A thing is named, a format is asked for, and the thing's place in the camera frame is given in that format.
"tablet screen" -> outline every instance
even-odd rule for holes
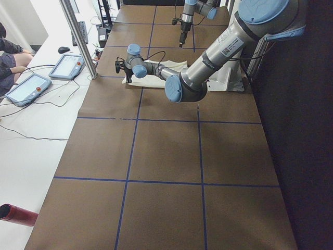
[[[46,80],[38,76],[32,76],[23,83],[19,84],[8,96],[17,101],[23,101],[30,96],[37,87],[41,87]]]
[[[69,76],[79,59],[80,57],[78,56],[64,56],[52,74],[56,76]]]

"black cable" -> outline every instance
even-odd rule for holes
[[[202,18],[202,20],[198,24],[192,24],[192,26],[198,26],[204,21],[205,17]]]
[[[175,18],[177,18],[177,16],[176,16],[176,7],[177,7],[177,0],[175,1]]]
[[[97,68],[99,61],[96,59],[92,59],[92,61],[96,62],[95,68]]]
[[[9,129],[9,128],[6,128],[2,125],[0,125],[0,127],[6,129],[6,130],[9,130],[9,131],[12,131],[12,132],[15,132],[15,133],[18,133],[19,135],[22,135],[24,138],[28,138],[28,139],[34,139],[34,140],[49,140],[49,141],[68,141],[68,139],[64,139],[64,138],[47,138],[47,137],[44,137],[44,138],[35,138],[35,137],[32,137],[32,136],[26,136],[24,134],[21,134],[20,132],[17,132],[16,130],[14,129]]]
[[[45,64],[45,65],[38,65],[38,66],[34,66],[34,67],[29,67],[29,68],[26,68],[24,71],[22,71],[22,73],[25,72],[25,71],[27,71],[27,70],[31,70],[33,68],[44,67],[44,66],[52,66],[52,67],[54,67],[55,65]]]
[[[71,93],[71,94],[68,96],[67,100],[66,100],[62,105],[57,105],[57,104],[52,103],[52,102],[44,102],[44,103],[33,102],[33,103],[35,103],[35,104],[52,104],[52,105],[54,105],[54,106],[56,106],[56,107],[59,107],[59,108],[60,108],[60,107],[63,107],[63,106],[68,102],[68,100],[74,95],[74,93],[75,93],[76,91],[78,91],[79,88],[80,88],[80,85],[79,85],[74,79],[73,79],[72,81],[76,83],[76,85],[78,86],[78,88],[77,88],[76,90],[74,90],[73,93]]]
[[[41,70],[41,69],[47,69],[47,68],[53,68],[53,66],[54,65],[52,65],[52,66],[48,66],[48,67],[44,67],[44,68],[40,68],[40,69],[35,69],[35,71],[36,70]]]
[[[262,58],[263,56],[267,55],[270,50],[273,48],[273,46],[275,45],[275,42],[272,44],[272,46],[269,47],[269,49],[264,53],[262,54],[261,56],[257,56],[257,57],[250,57],[250,58],[230,58],[229,61],[239,61],[239,60],[254,60],[254,59],[259,59],[259,58]]]
[[[19,109],[18,111],[14,112],[14,113],[11,113],[11,114],[8,114],[8,115],[5,115],[5,116],[0,116],[0,118],[3,118],[3,117],[7,117],[7,116],[11,116],[11,115],[14,115],[22,110],[24,110],[25,108],[28,108],[29,106],[31,105],[31,103],[29,103],[28,105],[26,105],[24,108],[21,108]]]
[[[159,71],[159,67],[160,67],[160,64],[161,64],[161,62],[163,61],[163,59],[165,58],[165,56],[166,56],[166,52],[165,51],[161,51],[161,52],[164,52],[164,55],[162,56],[162,59],[158,62],[158,64],[157,64],[157,70]],[[160,79],[162,79],[162,77],[161,77],[161,71],[159,71],[158,72],[158,76],[159,76],[159,78]]]
[[[165,55],[166,55],[166,52],[165,52],[165,51],[158,51],[158,52],[152,54],[151,56],[148,56],[146,59],[144,59],[144,61],[145,61],[145,60],[148,60],[148,59],[150,59],[150,58],[152,58],[154,55],[157,55],[157,54],[159,54],[159,53],[164,53],[163,58],[164,58]]]
[[[68,81],[68,82],[66,82],[64,85],[61,85],[61,86],[59,86],[59,87],[57,87],[57,88],[55,88],[55,89],[53,89],[53,90],[50,90],[50,91],[48,91],[48,92],[44,92],[43,94],[41,94],[38,98],[40,98],[40,97],[42,97],[42,96],[44,96],[44,95],[46,95],[46,94],[48,94],[48,93],[50,93],[50,92],[52,92],[52,91],[54,91],[54,90],[57,90],[57,89],[59,89],[59,88],[61,88],[61,87],[63,87],[63,86],[66,86],[68,83],[70,83],[72,80],[70,80],[70,81]]]
[[[252,86],[252,78],[250,77],[250,75],[248,74],[247,72],[247,69],[245,67],[245,64],[244,64],[244,61],[240,61],[240,67],[242,68],[242,70],[244,71],[245,75],[246,75],[246,78],[248,79],[249,81],[249,84]]]

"dark wall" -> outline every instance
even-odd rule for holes
[[[309,1],[305,35],[277,43],[253,92],[299,249],[333,249],[333,3]]]

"label sticker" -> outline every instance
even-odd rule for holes
[[[225,57],[230,57],[244,44],[238,36],[232,35],[232,33],[231,28],[227,28],[217,39],[219,42],[220,52]]]

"keyboard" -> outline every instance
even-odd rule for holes
[[[85,22],[84,21],[78,22],[78,25],[79,25],[80,32],[84,38],[84,41],[87,44],[88,43],[88,34],[87,34],[87,27],[85,26]],[[72,33],[72,42],[73,42],[73,46],[78,45],[77,42],[75,41],[73,33]]]

